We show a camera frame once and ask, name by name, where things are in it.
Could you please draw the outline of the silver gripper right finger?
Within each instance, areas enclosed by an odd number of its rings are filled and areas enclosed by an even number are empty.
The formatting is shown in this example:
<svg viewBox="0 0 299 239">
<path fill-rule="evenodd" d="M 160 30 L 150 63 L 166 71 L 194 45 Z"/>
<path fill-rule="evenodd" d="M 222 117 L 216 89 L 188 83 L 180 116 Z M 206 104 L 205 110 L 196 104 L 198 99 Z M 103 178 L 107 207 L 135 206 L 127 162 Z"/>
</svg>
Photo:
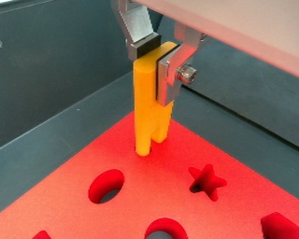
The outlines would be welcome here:
<svg viewBox="0 0 299 239">
<path fill-rule="evenodd" d="M 182 42 L 158 62 L 158 102 L 168 106 L 180 95 L 182 84 L 192 84 L 197 78 L 197 70 L 190 60 L 197 53 L 205 34 L 184 23 L 176 24 L 176 37 Z"/>
</svg>

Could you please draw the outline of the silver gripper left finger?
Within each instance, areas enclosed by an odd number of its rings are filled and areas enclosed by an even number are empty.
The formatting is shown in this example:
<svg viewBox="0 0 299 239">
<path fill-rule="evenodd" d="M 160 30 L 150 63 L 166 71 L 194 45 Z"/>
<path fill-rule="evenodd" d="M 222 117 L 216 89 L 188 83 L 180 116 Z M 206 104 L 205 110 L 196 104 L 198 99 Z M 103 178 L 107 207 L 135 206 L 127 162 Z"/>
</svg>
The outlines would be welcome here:
<svg viewBox="0 0 299 239">
<path fill-rule="evenodd" d="M 154 31 L 149 9 L 133 0 L 113 0 L 126 38 L 129 58 L 137 61 L 161 45 L 161 35 Z"/>
</svg>

